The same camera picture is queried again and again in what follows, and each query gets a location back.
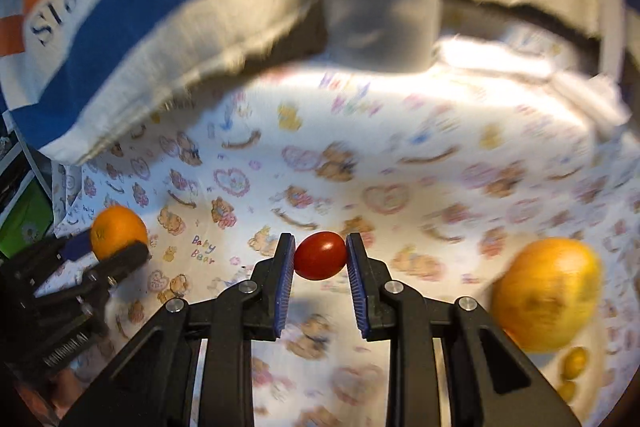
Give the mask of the baby bear print cloth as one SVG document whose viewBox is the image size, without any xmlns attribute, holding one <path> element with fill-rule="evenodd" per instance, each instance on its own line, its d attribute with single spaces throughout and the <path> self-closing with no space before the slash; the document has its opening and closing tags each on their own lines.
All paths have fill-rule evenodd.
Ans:
<svg viewBox="0 0 640 427">
<path fill-rule="evenodd" d="M 203 83 L 67 173 L 58 234 L 106 207 L 134 210 L 151 258 L 117 288 L 108 337 L 73 370 L 88 385 L 170 298 L 195 303 L 247 279 L 284 232 L 358 233 L 394 277 L 440 300 L 486 298 L 528 243 L 574 237 L 597 251 L 597 318 L 570 349 L 588 366 L 570 403 L 587 426 L 612 410 L 639 363 L 639 135 L 603 139 L 550 86 L 580 73 L 462 38 L 422 75 L 349 72 L 323 61 Z"/>
</svg>

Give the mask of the small orange back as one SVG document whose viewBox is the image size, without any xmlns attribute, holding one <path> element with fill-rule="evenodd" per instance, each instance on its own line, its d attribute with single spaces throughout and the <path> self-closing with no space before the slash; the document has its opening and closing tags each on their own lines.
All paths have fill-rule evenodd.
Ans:
<svg viewBox="0 0 640 427">
<path fill-rule="evenodd" d="M 91 249 L 100 261 L 134 242 L 149 245 L 148 231 L 137 213 L 127 207 L 108 207 L 96 216 L 91 225 Z"/>
</svg>

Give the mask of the greenish yellow small fruit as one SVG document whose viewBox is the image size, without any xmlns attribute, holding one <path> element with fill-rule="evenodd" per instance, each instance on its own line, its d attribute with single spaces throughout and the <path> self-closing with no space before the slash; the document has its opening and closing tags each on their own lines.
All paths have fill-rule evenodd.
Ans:
<svg viewBox="0 0 640 427">
<path fill-rule="evenodd" d="M 589 363 L 589 351 L 577 346 L 567 352 L 561 364 L 561 378 L 563 381 L 574 381 L 585 372 Z"/>
</svg>

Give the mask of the red cherry tomato back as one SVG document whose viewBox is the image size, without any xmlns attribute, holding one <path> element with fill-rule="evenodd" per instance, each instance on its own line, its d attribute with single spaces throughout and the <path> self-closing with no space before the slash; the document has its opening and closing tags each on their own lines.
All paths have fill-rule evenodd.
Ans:
<svg viewBox="0 0 640 427">
<path fill-rule="evenodd" d="M 294 270 L 308 281 L 323 281 L 341 272 L 346 262 L 344 239 L 334 232 L 317 232 L 297 246 Z"/>
</svg>

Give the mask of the large yellow apple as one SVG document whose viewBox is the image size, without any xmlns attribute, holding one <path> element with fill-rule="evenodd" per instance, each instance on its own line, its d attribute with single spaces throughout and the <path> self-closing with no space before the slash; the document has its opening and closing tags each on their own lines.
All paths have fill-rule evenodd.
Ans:
<svg viewBox="0 0 640 427">
<path fill-rule="evenodd" d="M 600 257 L 576 239 L 550 237 L 526 245 L 491 291 L 490 313 L 523 351 L 558 351 L 597 311 Z"/>
</svg>

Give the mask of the yellow tomato in plate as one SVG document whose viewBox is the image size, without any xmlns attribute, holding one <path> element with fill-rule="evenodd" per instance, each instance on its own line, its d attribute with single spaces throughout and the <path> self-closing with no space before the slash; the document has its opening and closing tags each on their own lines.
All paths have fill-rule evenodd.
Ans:
<svg viewBox="0 0 640 427">
<path fill-rule="evenodd" d="M 577 384 L 574 381 L 561 381 L 556 387 L 556 392 L 566 403 L 571 403 L 575 399 Z"/>
</svg>

